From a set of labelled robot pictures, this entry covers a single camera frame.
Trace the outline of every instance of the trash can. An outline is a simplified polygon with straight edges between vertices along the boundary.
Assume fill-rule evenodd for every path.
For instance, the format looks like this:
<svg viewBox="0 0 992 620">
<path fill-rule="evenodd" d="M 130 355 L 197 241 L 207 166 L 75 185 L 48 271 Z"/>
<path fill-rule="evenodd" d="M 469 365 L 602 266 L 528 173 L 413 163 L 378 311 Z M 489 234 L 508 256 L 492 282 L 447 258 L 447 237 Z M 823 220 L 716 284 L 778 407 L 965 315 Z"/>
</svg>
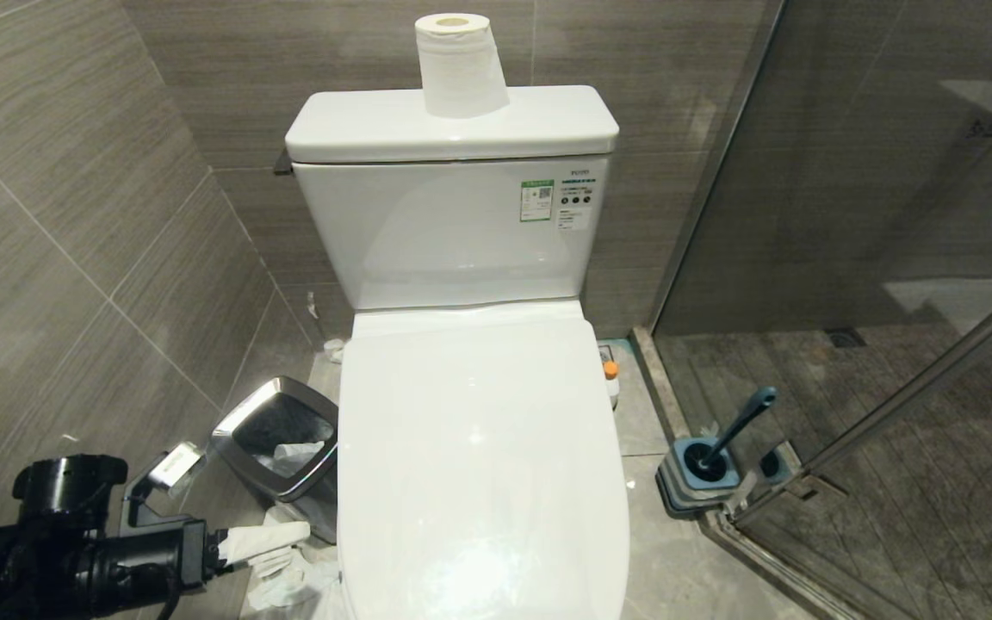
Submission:
<svg viewBox="0 0 992 620">
<path fill-rule="evenodd" d="M 209 443 L 260 499 L 291 507 L 316 537 L 334 545 L 337 435 L 335 403 L 279 376 L 236 405 Z"/>
</svg>

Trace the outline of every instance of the toilet seat lid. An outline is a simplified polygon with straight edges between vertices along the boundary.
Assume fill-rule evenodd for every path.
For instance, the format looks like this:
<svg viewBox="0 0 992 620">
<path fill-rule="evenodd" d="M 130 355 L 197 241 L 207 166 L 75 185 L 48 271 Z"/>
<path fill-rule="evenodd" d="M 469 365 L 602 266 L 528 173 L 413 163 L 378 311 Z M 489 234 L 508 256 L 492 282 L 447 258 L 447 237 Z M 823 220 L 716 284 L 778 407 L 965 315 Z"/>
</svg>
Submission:
<svg viewBox="0 0 992 620">
<path fill-rule="evenodd" d="M 583 319 L 356 338 L 338 446 L 358 620 L 617 620 L 629 514 Z"/>
</svg>

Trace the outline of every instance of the floor drain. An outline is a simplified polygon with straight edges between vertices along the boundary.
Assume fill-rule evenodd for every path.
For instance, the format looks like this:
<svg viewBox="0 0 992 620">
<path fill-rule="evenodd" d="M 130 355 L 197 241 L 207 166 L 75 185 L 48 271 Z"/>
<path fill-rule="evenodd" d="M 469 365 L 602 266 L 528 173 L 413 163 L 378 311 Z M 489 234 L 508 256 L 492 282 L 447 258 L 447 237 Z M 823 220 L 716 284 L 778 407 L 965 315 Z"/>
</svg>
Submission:
<svg viewBox="0 0 992 620">
<path fill-rule="evenodd" d="M 834 343 L 837 349 L 851 349 L 853 346 L 867 345 L 862 335 L 859 335 L 859 332 L 852 328 L 826 330 L 826 335 L 828 335 L 829 340 Z"/>
</svg>

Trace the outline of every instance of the toilet paper roll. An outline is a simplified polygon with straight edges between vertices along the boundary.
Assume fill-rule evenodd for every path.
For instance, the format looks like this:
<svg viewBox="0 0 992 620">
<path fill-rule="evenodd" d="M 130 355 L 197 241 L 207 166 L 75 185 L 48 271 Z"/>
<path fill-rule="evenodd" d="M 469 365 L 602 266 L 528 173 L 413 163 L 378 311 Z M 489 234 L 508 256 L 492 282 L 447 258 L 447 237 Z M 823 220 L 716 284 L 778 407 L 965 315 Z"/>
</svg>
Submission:
<svg viewBox="0 0 992 620">
<path fill-rule="evenodd" d="M 428 114 L 472 118 L 508 105 L 488 17 L 437 13 L 416 20 L 416 48 Z"/>
</svg>

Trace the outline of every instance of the white toilet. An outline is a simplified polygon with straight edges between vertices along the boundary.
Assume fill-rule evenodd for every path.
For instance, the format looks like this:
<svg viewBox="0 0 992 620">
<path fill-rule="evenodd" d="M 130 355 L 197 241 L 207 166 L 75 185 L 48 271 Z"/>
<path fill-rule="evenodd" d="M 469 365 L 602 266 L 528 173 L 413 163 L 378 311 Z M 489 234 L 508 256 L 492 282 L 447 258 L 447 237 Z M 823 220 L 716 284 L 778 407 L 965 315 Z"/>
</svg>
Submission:
<svg viewBox="0 0 992 620">
<path fill-rule="evenodd" d="M 617 620 L 629 517 L 578 295 L 618 126 L 587 86 L 472 119 L 319 93 L 286 142 L 356 310 L 338 552 L 356 620 Z"/>
</svg>

